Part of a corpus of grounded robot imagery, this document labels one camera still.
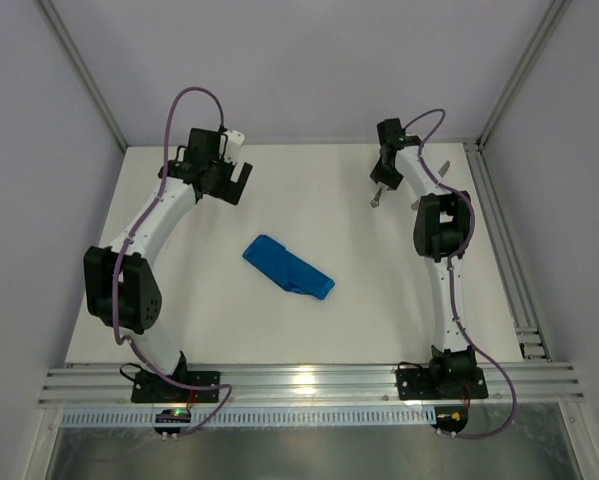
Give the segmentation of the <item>silver fork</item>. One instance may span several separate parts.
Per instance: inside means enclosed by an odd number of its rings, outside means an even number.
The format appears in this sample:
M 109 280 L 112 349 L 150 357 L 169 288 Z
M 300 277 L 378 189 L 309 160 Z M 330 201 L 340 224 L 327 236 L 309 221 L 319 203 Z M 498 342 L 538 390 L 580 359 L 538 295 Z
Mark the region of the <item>silver fork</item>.
M 375 195 L 373 196 L 373 198 L 370 201 L 370 206 L 372 208 L 377 208 L 380 205 L 381 198 L 383 196 L 383 192 L 384 192 L 384 187 L 379 186 Z

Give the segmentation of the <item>silver table knife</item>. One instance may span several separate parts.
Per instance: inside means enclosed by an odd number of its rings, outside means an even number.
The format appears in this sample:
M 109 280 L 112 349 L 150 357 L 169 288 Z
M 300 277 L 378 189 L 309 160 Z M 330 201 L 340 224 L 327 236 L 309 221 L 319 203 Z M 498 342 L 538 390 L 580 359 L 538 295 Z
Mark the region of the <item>silver table knife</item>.
M 440 178 L 443 178 L 443 177 L 444 177 L 444 176 L 447 174 L 447 172 L 448 172 L 448 170 L 449 170 L 449 169 L 450 169 L 450 162 L 449 162 L 449 161 L 446 161 L 446 162 L 445 162 L 445 163 L 444 163 L 444 164 L 441 166 L 441 168 L 438 170 L 438 176 L 439 176 Z M 418 201 L 418 200 L 416 200 L 415 202 L 413 202 L 413 203 L 411 204 L 411 210 L 412 210 L 413 212 L 416 212 L 416 211 L 418 210 L 418 208 L 419 208 L 419 201 Z

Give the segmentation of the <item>blue cloth napkin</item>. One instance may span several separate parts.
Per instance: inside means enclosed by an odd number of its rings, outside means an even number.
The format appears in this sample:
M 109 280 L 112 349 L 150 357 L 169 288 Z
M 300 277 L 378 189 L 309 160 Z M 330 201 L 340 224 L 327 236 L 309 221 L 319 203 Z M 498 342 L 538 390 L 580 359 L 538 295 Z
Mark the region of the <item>blue cloth napkin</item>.
M 250 243 L 242 258 L 286 292 L 324 300 L 335 286 L 332 278 L 265 234 Z

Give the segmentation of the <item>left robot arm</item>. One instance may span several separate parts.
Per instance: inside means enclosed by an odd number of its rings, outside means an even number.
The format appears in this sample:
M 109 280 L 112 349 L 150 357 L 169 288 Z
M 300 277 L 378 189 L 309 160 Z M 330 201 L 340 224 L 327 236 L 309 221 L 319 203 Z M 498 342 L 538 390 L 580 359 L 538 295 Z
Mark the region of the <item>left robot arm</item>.
M 150 380 L 184 389 L 186 357 L 159 324 L 163 296 L 153 265 L 166 241 L 206 196 L 237 205 L 252 165 L 240 163 L 243 133 L 193 128 L 182 157 L 166 158 L 155 189 L 132 222 L 105 247 L 83 258 L 88 312 L 128 344 Z

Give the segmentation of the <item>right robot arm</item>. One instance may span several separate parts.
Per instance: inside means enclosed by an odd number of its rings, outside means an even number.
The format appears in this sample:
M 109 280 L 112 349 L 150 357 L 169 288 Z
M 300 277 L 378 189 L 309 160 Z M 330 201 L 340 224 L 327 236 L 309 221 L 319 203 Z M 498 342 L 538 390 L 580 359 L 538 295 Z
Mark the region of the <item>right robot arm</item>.
M 377 207 L 382 193 L 402 182 L 417 196 L 413 243 L 429 274 L 435 321 L 430 360 L 398 364 L 398 395 L 402 400 L 458 399 L 478 377 L 476 352 L 462 321 L 462 263 L 475 226 L 470 197 L 444 183 L 425 160 L 424 141 L 407 133 L 398 118 L 378 123 L 377 133 L 379 159 L 370 179 L 379 191 L 371 205 Z

